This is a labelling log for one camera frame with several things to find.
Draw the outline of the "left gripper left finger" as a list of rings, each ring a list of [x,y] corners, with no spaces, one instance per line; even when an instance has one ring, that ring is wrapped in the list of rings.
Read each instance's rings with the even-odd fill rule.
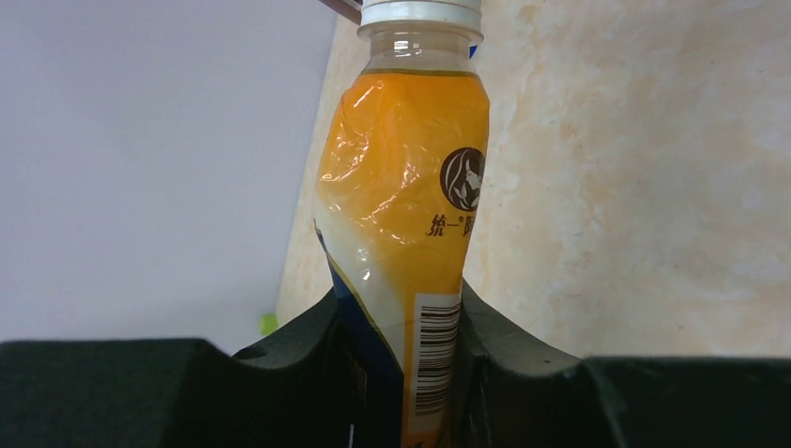
[[[327,293],[228,355],[203,339],[1,346],[5,447],[344,447],[349,376]]]

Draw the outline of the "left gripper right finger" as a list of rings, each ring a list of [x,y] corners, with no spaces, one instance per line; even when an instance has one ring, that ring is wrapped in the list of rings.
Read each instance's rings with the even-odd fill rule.
[[[574,357],[463,289],[457,447],[786,447],[790,362]]]

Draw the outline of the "orange juice bottle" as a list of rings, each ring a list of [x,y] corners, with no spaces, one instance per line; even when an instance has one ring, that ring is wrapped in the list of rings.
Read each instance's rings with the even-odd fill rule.
[[[490,100],[462,30],[390,21],[364,34],[368,62],[336,108],[313,213],[361,403],[354,445],[448,447]]]

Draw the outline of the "white blue Pocari cap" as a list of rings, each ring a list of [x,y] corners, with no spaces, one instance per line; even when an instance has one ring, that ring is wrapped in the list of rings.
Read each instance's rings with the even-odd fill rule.
[[[480,0],[368,1],[361,6],[361,26],[389,21],[442,23],[479,33],[482,22]]]

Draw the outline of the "small green block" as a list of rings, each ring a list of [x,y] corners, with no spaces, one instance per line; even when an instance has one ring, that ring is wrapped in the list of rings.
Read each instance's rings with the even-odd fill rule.
[[[270,313],[264,314],[259,319],[259,333],[261,336],[266,337],[271,335],[279,328],[277,315]]]

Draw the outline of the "brown metronome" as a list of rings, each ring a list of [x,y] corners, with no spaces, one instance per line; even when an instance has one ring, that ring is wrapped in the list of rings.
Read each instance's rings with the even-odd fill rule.
[[[320,0],[320,2],[348,21],[360,24],[362,0]]]

